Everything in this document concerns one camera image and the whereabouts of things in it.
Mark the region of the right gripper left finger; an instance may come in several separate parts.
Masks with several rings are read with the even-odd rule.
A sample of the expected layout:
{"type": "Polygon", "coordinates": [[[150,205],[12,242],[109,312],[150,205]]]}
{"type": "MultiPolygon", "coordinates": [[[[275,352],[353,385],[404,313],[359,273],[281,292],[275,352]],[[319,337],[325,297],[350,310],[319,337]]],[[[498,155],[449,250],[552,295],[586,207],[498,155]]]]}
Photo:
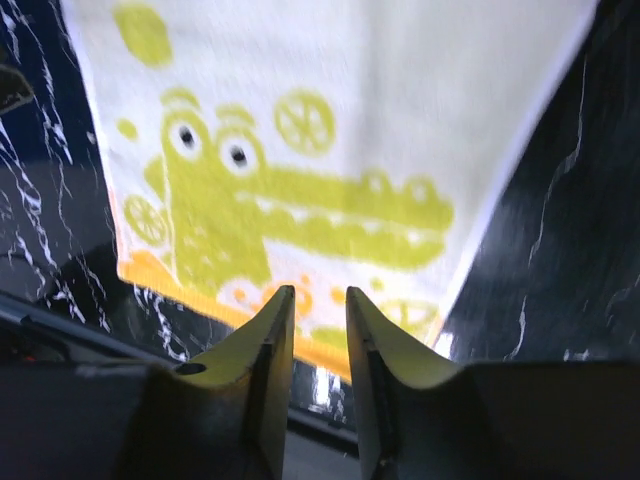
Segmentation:
{"type": "Polygon", "coordinates": [[[295,289],[281,286],[247,323],[175,369],[196,446],[215,461],[238,452],[262,478],[283,472],[294,313],[295,289]]]}

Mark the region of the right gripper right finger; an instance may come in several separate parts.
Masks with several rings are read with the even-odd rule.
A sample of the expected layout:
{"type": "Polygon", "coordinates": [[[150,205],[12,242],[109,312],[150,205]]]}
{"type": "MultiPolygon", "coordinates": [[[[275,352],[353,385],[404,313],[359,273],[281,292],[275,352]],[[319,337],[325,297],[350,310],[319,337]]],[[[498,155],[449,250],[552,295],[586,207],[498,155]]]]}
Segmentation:
{"type": "Polygon", "coordinates": [[[347,290],[346,321],[363,478],[463,478],[463,372],[356,287],[347,290]]]}

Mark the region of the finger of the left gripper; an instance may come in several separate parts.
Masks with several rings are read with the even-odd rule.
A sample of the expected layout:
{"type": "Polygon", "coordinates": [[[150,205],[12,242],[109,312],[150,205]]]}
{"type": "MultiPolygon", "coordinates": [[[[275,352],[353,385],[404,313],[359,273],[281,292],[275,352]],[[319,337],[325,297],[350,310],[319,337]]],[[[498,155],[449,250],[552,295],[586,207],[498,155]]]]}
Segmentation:
{"type": "Polygon", "coordinates": [[[2,64],[0,69],[0,114],[31,102],[34,91],[24,75],[15,67],[2,64]]]}

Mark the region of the lime green patterned towel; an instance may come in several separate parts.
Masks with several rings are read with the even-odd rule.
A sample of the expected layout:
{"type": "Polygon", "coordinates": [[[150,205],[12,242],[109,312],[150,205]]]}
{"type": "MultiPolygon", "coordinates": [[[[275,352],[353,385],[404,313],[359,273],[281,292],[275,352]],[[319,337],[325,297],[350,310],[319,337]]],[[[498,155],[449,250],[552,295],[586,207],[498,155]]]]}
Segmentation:
{"type": "Polygon", "coordinates": [[[240,326],[296,291],[349,373],[362,289],[433,345],[593,1],[66,1],[120,279],[240,326]]]}

